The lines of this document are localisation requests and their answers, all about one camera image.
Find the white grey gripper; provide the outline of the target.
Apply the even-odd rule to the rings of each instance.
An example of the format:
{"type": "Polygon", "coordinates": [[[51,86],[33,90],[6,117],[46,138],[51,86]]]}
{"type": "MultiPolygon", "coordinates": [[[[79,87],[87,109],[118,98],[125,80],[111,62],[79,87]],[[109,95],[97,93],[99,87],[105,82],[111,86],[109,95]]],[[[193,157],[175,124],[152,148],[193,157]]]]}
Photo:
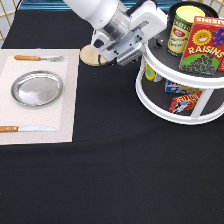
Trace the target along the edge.
{"type": "MultiPolygon", "coordinates": [[[[167,16],[157,7],[155,0],[139,0],[130,9],[118,2],[108,23],[94,30],[91,45],[98,51],[97,60],[100,65],[124,66],[143,55],[148,40],[166,27],[167,16]]],[[[162,47],[164,40],[155,37],[154,45],[162,47]]]]}

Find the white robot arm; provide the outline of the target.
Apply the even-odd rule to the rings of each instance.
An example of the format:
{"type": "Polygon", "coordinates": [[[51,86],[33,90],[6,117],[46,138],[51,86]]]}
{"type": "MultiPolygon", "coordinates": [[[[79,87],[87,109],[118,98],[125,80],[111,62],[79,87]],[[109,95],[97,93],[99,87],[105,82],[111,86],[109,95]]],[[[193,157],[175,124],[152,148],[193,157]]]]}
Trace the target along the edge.
{"type": "Polygon", "coordinates": [[[138,0],[127,9],[120,0],[63,0],[94,31],[91,46],[107,62],[126,65],[146,51],[146,44],[167,27],[155,0],[138,0]]]}

